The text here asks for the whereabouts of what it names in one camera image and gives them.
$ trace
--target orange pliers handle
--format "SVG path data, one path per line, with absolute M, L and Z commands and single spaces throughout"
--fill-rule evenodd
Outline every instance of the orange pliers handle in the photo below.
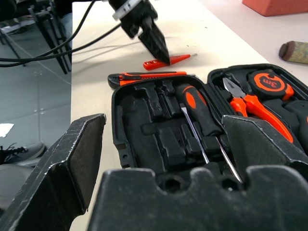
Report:
M 293 137 L 286 126 L 259 101 L 256 95 L 246 95 L 243 100 L 246 103 L 247 112 L 268 121 L 276 128 L 289 142 L 293 143 Z
M 230 104 L 239 116 L 248 117 L 246 112 L 246 104 L 242 98 L 233 98 Z

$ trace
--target orange utility knife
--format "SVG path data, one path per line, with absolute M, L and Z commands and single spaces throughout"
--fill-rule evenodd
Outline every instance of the orange utility knife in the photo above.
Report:
M 187 73 L 184 71 L 145 72 L 145 73 L 131 72 L 131 73 L 111 74 L 108 76 L 108 84 L 111 88 L 116 89 L 128 83 L 134 83 L 146 79 L 175 77 L 184 75 L 187 75 Z

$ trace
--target shoe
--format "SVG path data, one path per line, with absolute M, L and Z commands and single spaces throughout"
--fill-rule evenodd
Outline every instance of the shoe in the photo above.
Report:
M 13 145 L 10 145 L 6 150 L 0 146 L 0 164 L 11 164 L 27 159 L 34 159 L 40 156 L 45 150 L 45 145 L 42 142 L 20 148 L 15 148 Z

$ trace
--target screwdriver shaft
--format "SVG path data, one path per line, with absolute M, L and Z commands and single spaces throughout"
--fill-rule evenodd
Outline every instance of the screwdriver shaft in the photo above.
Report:
M 205 154 L 205 150 L 204 150 L 204 148 L 203 148 L 203 146 L 202 146 L 202 144 L 201 144 L 201 140 L 200 140 L 200 138 L 199 138 L 199 136 L 198 136 L 198 133 L 197 133 L 197 131 L 196 131 L 196 129 L 195 129 L 195 127 L 194 127 L 194 125 L 193 125 L 193 123 L 192 123 L 192 121 L 191 121 L 191 119 L 190 119 L 188 113 L 187 113 L 187 108 L 186 108 L 182 103 L 180 104 L 180 106 L 181 106 L 181 110 L 182 110 L 182 112 L 184 113 L 185 118 L 186 118 L 186 120 L 187 120 L 187 122 L 188 122 L 188 124 L 189 124 L 189 127 L 190 127 L 191 130 L 192 130 L 192 134 L 193 134 L 193 136 L 197 139 L 197 142 L 198 142 L 198 144 L 199 144 L 199 146 L 200 146 L 200 148 L 201 148 L 202 156 L 203 156 L 203 158 L 204 158 L 204 160 L 205 160 L 205 163 L 206 163 L 206 164 L 210 163 L 208 157 L 207 157 L 206 154 Z
M 221 146 L 221 144 L 220 144 L 218 138 L 217 138 L 217 137 L 215 137 L 215 138 L 216 138 L 216 140 L 217 140 L 217 142 L 218 142 L 218 144 L 219 144 L 219 147 L 220 147 L 220 150 L 221 150 L 221 152 L 222 152 L 222 155 L 223 155 L 223 157 L 225 158 L 225 161 L 227 162 L 227 164 L 228 164 L 228 166 L 229 166 L 231 172 L 233 173 L 233 175 L 235 176 L 235 178 L 236 178 L 240 183 L 242 183 L 242 179 L 240 178 L 240 175 L 237 173 L 237 171 L 236 171 L 234 165 L 232 164 L 231 160 L 229 159 L 229 157 L 228 157 L 226 151 L 225 151 L 225 150 L 223 149 L 223 147 Z

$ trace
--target table surface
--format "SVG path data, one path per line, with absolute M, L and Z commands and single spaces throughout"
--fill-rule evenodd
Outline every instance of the table surface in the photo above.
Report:
M 165 35 L 171 55 L 197 53 L 186 61 L 158 71 L 186 71 L 206 82 L 210 71 L 238 64 L 267 63 L 245 41 L 232 32 L 198 0 L 152 1 L 158 12 L 158 27 Z M 73 27 L 82 18 L 88 2 L 73 3 Z M 78 36 L 77 48 L 99 37 L 115 25 L 113 9 L 107 2 L 94 4 Z M 111 126 L 111 96 L 107 77 L 112 73 L 145 72 L 143 62 L 153 57 L 136 38 L 131 40 L 120 28 L 98 43 L 73 55 L 71 120 L 96 113 L 105 113 L 101 165 L 89 212 L 74 220 L 71 230 L 86 230 L 95 202 L 102 173 L 121 168 L 118 152 L 113 145 Z
M 308 85 L 307 64 L 286 62 L 278 56 L 282 44 L 308 41 L 308 13 L 264 17 L 242 4 L 243 0 L 199 1 L 270 63 Z

